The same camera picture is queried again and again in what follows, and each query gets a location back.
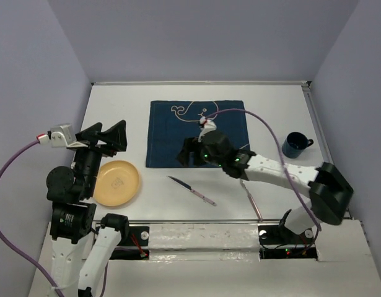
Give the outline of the knife with pink handle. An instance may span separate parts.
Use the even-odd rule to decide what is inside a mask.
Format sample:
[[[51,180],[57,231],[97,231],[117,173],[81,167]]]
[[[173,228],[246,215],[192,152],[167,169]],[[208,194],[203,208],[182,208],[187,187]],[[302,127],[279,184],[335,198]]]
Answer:
[[[194,190],[189,184],[183,182],[182,180],[178,179],[178,178],[175,178],[173,176],[168,176],[168,178],[170,178],[172,181],[176,182],[177,184],[181,185],[182,187],[184,187],[186,190],[188,190],[189,192],[191,192],[192,194],[194,194],[195,196],[199,197],[200,199],[202,199],[204,202],[216,207],[217,204],[211,200],[210,198],[206,197],[205,195],[201,194],[200,192]]]

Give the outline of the dark blue cloth placemat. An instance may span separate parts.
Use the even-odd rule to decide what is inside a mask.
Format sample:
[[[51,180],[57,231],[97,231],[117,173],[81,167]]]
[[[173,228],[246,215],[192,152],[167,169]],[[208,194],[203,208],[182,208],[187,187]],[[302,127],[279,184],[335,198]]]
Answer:
[[[147,135],[147,168],[180,168],[176,159],[186,138],[198,137],[199,120],[219,110],[244,109],[239,100],[152,101]],[[217,128],[228,136],[235,148],[249,144],[244,113],[231,111],[212,117]]]

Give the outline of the yellow plate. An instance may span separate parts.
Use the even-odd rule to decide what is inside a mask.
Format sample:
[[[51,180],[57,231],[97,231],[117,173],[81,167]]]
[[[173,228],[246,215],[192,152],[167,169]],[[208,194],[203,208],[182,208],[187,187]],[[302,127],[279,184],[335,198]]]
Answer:
[[[110,161],[99,169],[93,198],[102,206],[118,207],[136,196],[140,184],[140,174],[133,164]]]

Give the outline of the dark blue cup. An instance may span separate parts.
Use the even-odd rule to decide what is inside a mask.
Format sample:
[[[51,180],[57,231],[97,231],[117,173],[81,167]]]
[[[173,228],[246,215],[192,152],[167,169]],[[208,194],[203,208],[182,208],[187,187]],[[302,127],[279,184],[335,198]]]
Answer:
[[[313,144],[314,140],[308,139],[303,133],[291,132],[282,144],[281,150],[287,158],[295,159]]]

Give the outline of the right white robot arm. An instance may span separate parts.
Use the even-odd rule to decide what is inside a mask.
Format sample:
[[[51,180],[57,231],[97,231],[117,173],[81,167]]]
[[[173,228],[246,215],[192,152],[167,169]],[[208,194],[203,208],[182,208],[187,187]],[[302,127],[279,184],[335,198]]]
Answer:
[[[177,160],[184,167],[214,165],[231,178],[294,191],[301,206],[287,211],[277,227],[278,238],[285,243],[292,242],[313,226],[342,224],[354,194],[353,188],[331,163],[324,162],[318,167],[282,163],[251,150],[235,148],[219,131],[185,139]]]

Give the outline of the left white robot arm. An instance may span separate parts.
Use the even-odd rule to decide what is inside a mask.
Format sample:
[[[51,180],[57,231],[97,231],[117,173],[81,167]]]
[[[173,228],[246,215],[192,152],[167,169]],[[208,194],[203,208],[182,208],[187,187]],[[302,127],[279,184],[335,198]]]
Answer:
[[[101,159],[126,151],[126,122],[121,120],[106,131],[96,123],[78,133],[71,125],[60,124],[48,136],[52,147],[73,150],[74,159],[71,166],[58,166],[46,178],[46,198],[52,203],[53,280],[47,296],[94,296],[114,249],[128,240],[129,220],[114,213],[104,216],[97,240],[84,257],[96,211],[87,200],[94,194]]]

